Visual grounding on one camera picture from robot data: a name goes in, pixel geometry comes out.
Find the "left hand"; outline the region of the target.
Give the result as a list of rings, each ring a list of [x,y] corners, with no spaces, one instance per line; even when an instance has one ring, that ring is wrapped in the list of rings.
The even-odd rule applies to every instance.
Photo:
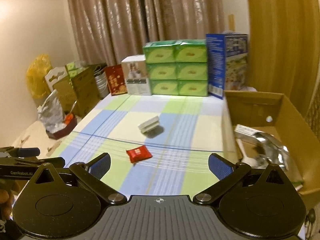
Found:
[[[19,192],[20,186],[14,182],[9,191],[5,189],[0,190],[0,204],[1,204],[1,220],[9,220],[12,212],[12,205],[15,200],[14,192]]]

